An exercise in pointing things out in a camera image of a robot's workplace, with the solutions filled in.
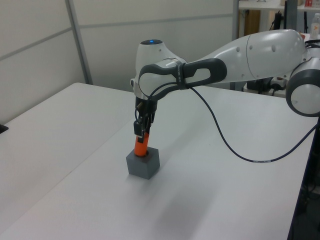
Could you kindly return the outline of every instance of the shelf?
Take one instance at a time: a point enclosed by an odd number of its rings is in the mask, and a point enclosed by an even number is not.
[[[239,10],[268,10],[278,11],[284,10],[285,6],[280,5],[280,0],[266,0],[266,1],[239,1]],[[305,3],[297,8],[298,12],[320,12],[320,7],[305,7]]]

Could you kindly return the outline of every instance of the white table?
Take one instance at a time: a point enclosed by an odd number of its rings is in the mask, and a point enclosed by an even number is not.
[[[229,144],[251,159],[287,152],[317,122],[292,112],[283,98],[197,89],[212,106]],[[224,145],[209,111],[192,91],[173,92],[158,102],[149,146],[159,149],[160,170],[146,180],[128,175],[133,120],[0,240],[287,239],[313,134],[280,161],[249,163]]]
[[[134,104],[129,92],[75,83],[5,124],[0,234],[123,127]]]

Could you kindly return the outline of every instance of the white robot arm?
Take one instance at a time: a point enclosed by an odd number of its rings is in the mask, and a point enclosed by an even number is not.
[[[281,77],[289,80],[289,107],[303,116],[320,116],[320,49],[306,49],[294,30],[244,36],[190,63],[168,50],[162,41],[147,40],[138,47],[135,68],[131,84],[141,100],[157,101],[174,90],[211,83]]]

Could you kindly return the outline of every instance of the orange cylinder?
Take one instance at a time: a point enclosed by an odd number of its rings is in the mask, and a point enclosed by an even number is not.
[[[147,148],[148,148],[148,140],[149,140],[149,133],[144,133],[143,143],[138,142],[138,137],[135,139],[135,146],[134,146],[134,154],[138,157],[144,157],[147,155]]]

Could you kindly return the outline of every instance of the gray block with hole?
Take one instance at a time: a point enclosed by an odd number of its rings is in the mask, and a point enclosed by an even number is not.
[[[138,176],[143,179],[150,179],[160,167],[159,150],[148,147],[148,154],[144,157],[135,155],[135,150],[132,150],[126,156],[126,163],[129,174]]]

